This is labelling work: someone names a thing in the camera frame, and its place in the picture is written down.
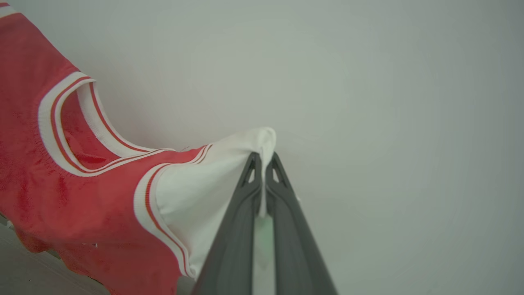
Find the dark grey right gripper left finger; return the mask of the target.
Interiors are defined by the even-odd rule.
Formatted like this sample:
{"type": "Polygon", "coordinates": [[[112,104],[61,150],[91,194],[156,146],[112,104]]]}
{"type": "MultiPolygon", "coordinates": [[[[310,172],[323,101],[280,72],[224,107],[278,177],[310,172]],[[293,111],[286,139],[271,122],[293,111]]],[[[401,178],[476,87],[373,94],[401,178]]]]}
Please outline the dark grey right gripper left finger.
{"type": "Polygon", "coordinates": [[[192,295],[251,295],[254,224],[260,209],[262,162],[248,157],[192,295]]]}

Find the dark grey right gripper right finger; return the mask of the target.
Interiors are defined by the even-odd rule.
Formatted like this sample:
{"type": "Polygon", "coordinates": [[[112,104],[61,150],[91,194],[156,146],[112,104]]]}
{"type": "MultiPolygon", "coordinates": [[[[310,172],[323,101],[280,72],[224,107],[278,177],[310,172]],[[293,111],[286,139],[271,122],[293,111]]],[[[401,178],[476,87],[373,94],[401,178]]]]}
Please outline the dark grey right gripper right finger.
{"type": "Polygon", "coordinates": [[[338,295],[277,154],[265,176],[267,210],[273,218],[276,295],[338,295]]]}

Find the red and white jersey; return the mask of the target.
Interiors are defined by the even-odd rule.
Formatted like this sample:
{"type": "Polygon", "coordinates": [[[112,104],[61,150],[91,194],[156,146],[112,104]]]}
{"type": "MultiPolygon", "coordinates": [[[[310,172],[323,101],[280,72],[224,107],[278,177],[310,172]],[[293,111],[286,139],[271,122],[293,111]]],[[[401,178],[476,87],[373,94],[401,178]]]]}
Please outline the red and white jersey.
{"type": "Polygon", "coordinates": [[[198,149],[150,149],[106,116],[97,82],[0,0],[0,213],[33,253],[55,250],[111,295],[176,295],[197,278],[269,127],[198,149]]]}

